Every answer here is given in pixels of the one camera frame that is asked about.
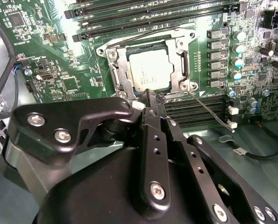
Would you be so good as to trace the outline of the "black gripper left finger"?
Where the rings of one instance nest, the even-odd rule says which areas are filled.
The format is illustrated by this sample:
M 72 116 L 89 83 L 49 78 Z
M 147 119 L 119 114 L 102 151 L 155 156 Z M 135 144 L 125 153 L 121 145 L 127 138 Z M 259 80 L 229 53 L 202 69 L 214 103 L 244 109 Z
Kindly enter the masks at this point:
M 14 168 L 42 205 L 61 181 L 126 147 L 166 149 L 164 104 L 146 90 L 136 109 L 122 98 L 22 105 L 8 126 L 7 151 L 21 152 Z

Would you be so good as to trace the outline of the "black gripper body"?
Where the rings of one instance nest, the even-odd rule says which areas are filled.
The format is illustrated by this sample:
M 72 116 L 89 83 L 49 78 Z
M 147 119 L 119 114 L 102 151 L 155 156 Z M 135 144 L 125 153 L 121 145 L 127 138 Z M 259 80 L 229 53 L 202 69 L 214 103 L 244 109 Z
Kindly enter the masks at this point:
M 121 148 L 61 181 L 37 224 L 210 224 L 212 212 L 192 169 L 166 149 Z

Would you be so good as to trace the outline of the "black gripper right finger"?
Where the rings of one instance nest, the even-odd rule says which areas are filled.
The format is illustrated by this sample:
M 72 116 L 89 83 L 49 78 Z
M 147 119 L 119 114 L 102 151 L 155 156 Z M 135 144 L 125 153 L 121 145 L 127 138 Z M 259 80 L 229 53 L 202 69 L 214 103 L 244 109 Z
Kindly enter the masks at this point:
M 199 224 L 278 224 L 278 213 L 206 141 L 186 138 L 171 118 L 163 123 L 190 172 Z

